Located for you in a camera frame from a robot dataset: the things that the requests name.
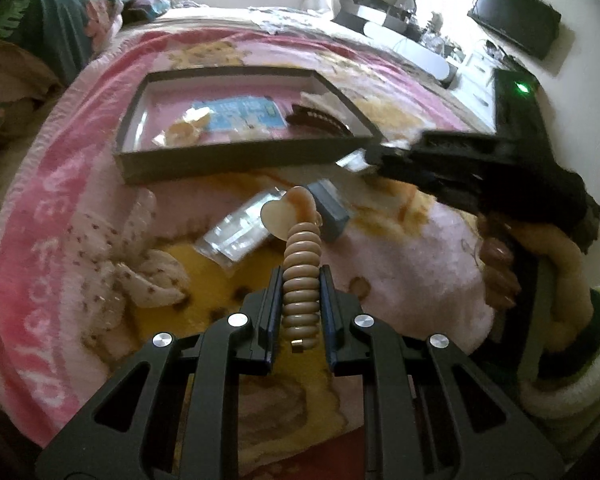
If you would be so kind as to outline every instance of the white desk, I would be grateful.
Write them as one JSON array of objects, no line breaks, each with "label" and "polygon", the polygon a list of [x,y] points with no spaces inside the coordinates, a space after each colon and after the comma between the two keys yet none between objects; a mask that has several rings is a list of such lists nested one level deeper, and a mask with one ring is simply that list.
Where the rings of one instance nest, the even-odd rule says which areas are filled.
[{"label": "white desk", "polygon": [[366,37],[389,47],[436,79],[442,81],[449,76],[449,65],[446,60],[419,43],[373,22],[365,23],[364,31]]},{"label": "white desk", "polygon": [[455,88],[451,91],[482,122],[495,131],[496,97],[493,87],[494,70],[504,68],[493,57],[488,56],[482,45],[464,58],[458,69]]}]

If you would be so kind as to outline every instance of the yellow pattern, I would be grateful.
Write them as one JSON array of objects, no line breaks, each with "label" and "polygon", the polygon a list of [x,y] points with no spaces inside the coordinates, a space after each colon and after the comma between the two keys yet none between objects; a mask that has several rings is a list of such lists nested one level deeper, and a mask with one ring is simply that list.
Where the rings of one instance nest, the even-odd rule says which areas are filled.
[{"label": "yellow pattern", "polygon": [[[177,308],[134,309],[141,340],[148,340],[162,331],[178,337],[203,332],[216,319],[236,312],[245,293],[266,288],[271,269],[283,259],[282,245],[265,246],[247,256],[229,276],[218,264],[198,254],[189,243],[174,244],[165,250],[189,273],[190,297],[186,304]],[[330,377],[322,342],[315,350],[302,355],[292,355],[288,345],[281,345],[267,384],[275,385],[287,378],[299,383],[304,390],[306,423],[283,438],[242,448],[240,463],[252,464],[267,455],[301,452],[340,434],[346,422],[338,411],[339,400],[331,389]]]},{"label": "yellow pattern", "polygon": [[213,41],[170,52],[168,58],[171,61],[171,69],[179,70],[200,66],[244,65],[242,57],[245,54],[237,50],[231,41]]},{"label": "yellow pattern", "polygon": [[330,73],[332,74],[337,74],[338,72],[343,71],[349,72],[349,76],[364,76],[376,81],[383,81],[382,77],[380,77],[373,69],[369,68],[363,63],[353,61],[341,56],[340,54],[331,52],[330,50],[322,50],[317,54],[321,58],[321,64],[331,68]]},{"label": "yellow pattern", "polygon": [[353,102],[383,132],[393,132],[393,139],[413,141],[414,135],[409,135],[408,132],[421,130],[425,126],[421,118],[398,107],[388,98],[381,99],[371,95],[364,99],[354,99]]},{"label": "yellow pattern", "polygon": [[422,193],[413,184],[376,177],[367,183],[379,193],[398,199],[397,210],[384,210],[352,204],[356,215],[352,223],[375,237],[402,240],[405,236],[420,236],[422,226],[429,221],[429,210],[436,199]]}]

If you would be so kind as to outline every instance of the clear plastic package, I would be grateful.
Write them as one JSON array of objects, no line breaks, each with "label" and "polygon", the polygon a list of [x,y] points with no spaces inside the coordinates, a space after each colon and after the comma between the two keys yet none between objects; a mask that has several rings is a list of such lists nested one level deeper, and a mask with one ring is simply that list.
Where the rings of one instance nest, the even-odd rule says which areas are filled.
[{"label": "clear plastic package", "polygon": [[274,187],[254,196],[215,227],[199,238],[193,247],[197,252],[230,270],[269,237],[260,220],[260,210],[270,200],[280,200],[284,190]]},{"label": "clear plastic package", "polygon": [[213,110],[208,106],[192,106],[166,130],[154,137],[153,143],[162,148],[193,146],[211,121]]}]

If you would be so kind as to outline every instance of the hand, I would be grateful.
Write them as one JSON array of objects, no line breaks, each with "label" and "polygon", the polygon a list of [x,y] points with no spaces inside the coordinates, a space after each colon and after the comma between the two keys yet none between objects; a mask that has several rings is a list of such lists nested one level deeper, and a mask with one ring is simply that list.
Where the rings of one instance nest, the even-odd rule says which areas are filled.
[{"label": "hand", "polygon": [[555,297],[552,323],[544,347],[560,352],[572,344],[593,316],[589,285],[582,270],[583,254],[566,234],[554,225],[529,224],[508,218],[478,218],[478,231],[484,239],[480,259],[484,262],[485,302],[495,310],[515,306],[520,284],[511,271],[513,254],[497,238],[509,232],[527,251],[547,256],[555,265]]}]

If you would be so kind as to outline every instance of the bedsheet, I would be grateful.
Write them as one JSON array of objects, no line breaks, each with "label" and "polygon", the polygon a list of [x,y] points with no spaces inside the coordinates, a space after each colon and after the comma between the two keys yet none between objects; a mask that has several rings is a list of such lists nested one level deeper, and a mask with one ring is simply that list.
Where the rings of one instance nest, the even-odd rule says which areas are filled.
[{"label": "bedsheet", "polygon": [[250,7],[249,9],[191,7],[171,9],[153,23],[125,27],[116,41],[120,44],[127,38],[131,38],[136,34],[143,34],[148,30],[177,32],[203,27],[242,27],[252,30],[264,30],[269,34],[294,32],[305,37],[337,41],[357,51],[373,53],[399,66],[407,74],[414,76],[424,88],[440,97],[453,114],[472,130],[477,132],[490,131],[474,113],[468,110],[450,92],[443,89],[432,75],[414,66],[393,50],[363,34],[297,9],[286,7]]},{"label": "bedsheet", "polygon": [[[338,85],[390,139],[411,142],[425,127],[471,129],[400,64],[372,54],[371,46],[354,50],[290,29],[272,36],[244,27],[168,27],[127,34],[83,71],[40,131],[0,212],[0,403],[22,432],[43,446],[110,371],[101,355],[82,344],[84,277],[72,265],[67,229],[77,211],[93,212],[113,226],[121,226],[128,215],[137,190],[122,184],[110,147],[147,72],[214,64],[304,66]],[[446,332],[465,351],[475,349],[492,321],[475,261],[477,235],[457,212],[412,186],[382,180],[368,184],[332,166],[161,183],[150,186],[158,203],[152,234],[177,253],[183,250],[178,240],[204,232],[261,189],[322,177],[338,186],[356,213],[345,235],[325,248],[323,262],[332,265],[336,286],[347,290],[362,280],[368,285],[363,307],[397,330],[419,337]],[[186,266],[196,265],[187,258],[182,257]],[[133,351],[142,330],[160,326],[176,332],[182,321],[178,316],[190,312],[195,318],[200,306],[195,307],[184,314],[134,314],[135,327],[111,335],[109,357],[120,359]],[[298,364],[288,366],[297,371]],[[241,449],[243,471],[362,423],[360,385],[331,383],[320,370],[315,394],[333,399],[332,424],[321,426],[318,438],[306,424],[282,436],[259,434],[259,442],[252,439]],[[295,401],[315,422],[315,398],[312,403],[306,394],[311,385],[300,386],[305,392]]]}]

